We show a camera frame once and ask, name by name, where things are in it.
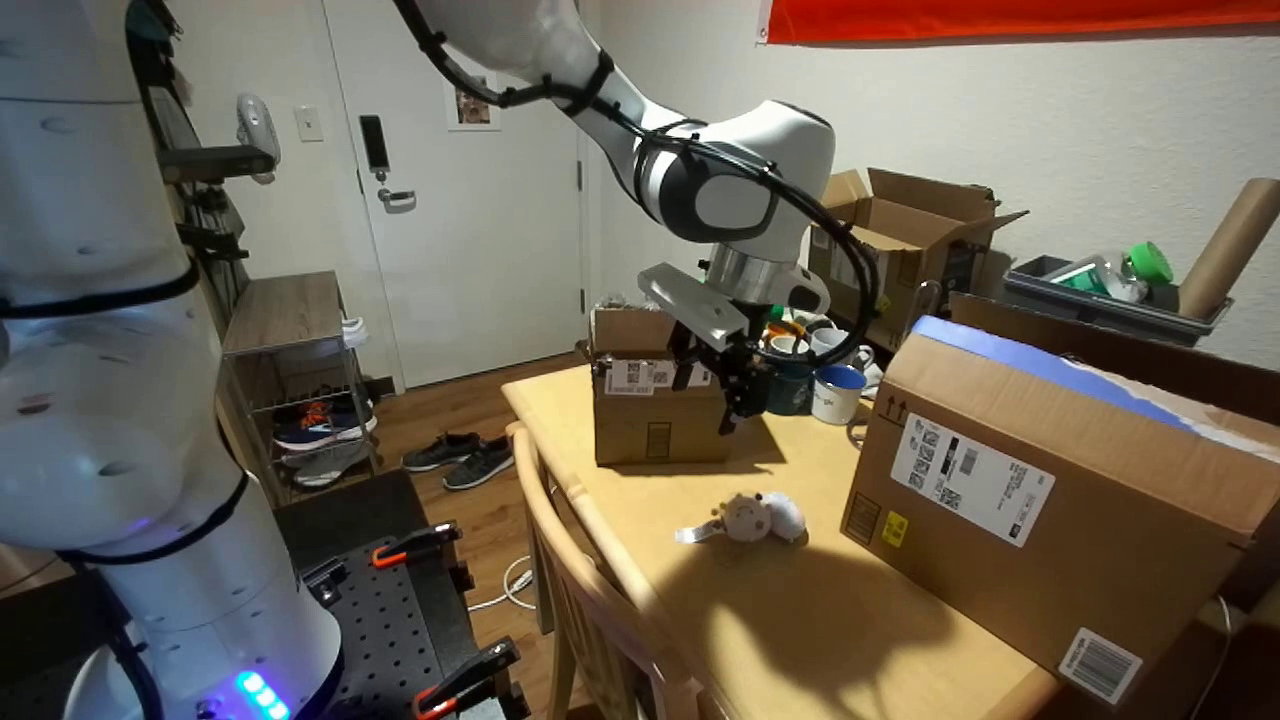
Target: white wall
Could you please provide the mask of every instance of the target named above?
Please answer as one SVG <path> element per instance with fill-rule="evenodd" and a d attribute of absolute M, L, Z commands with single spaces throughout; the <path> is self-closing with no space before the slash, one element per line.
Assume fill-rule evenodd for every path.
<path fill-rule="evenodd" d="M 247 225 L 247 274 L 291 278 L 332 268 L 348 318 L 363 318 L 370 327 L 358 369 L 368 377 L 397 373 L 383 278 L 356 195 L 320 0 L 169 0 L 169 10 L 182 25 L 177 64 L 192 85 L 201 139 L 236 139 L 238 92 L 264 98 L 274 119 L 274 182 L 226 182 L 226 195 Z M 298 146 L 291 110 L 320 111 L 323 146 Z"/>
<path fill-rule="evenodd" d="M 652 102 L 727 118 L 759 98 L 835 126 L 835 167 L 990 184 L 1028 220 L 1010 257 L 1093 257 L 1154 241 L 1183 278 L 1249 176 L 1280 176 L 1280 41 L 1004 49 L 763 49 L 759 0 L 605 5 L 614 64 Z M 658 233 L 605 193 L 605 287 Z M 1280 369 L 1280 227 L 1198 347 Z"/>

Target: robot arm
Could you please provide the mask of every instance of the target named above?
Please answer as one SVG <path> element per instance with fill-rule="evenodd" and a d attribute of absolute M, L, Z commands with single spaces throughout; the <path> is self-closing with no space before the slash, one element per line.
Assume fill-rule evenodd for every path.
<path fill-rule="evenodd" d="M 592 41 L 567 0 L 397 0 L 432 64 L 489 106 L 554 102 L 608 156 L 618 190 L 668 233 L 714 245 L 705 281 L 668 264 L 640 287 L 688 327 L 727 386 L 757 386 L 757 339 L 774 305 L 826 308 L 826 287 L 798 268 L 798 235 L 818 225 L 846 235 L 811 195 L 831 167 L 831 126 L 791 106 L 759 106 L 705 126 L 648 102 Z M 489 87 L 456 55 L 522 80 Z M 838 245 L 861 278 L 861 324 L 816 366 L 843 359 L 863 337 L 876 264 Z"/>

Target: red banner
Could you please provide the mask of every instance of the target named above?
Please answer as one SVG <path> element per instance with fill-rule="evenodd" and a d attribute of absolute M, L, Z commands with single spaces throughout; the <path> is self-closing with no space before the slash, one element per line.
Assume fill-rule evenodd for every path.
<path fill-rule="evenodd" d="M 1280 31 L 1280 0 L 773 0 L 773 44 Z"/>

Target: door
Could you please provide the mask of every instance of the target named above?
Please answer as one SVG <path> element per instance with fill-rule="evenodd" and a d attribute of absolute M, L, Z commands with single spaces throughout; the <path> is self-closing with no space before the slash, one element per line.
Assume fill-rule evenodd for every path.
<path fill-rule="evenodd" d="M 390 0 L 323 0 L 401 387 L 573 353 L 585 337 L 581 134 L 458 106 Z"/>

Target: light switch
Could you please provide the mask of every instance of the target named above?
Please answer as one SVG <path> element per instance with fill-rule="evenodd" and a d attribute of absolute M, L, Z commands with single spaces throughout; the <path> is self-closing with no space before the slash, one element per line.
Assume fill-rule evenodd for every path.
<path fill-rule="evenodd" d="M 291 127 L 298 146 L 323 146 L 320 111 L 312 106 L 291 106 Z"/>

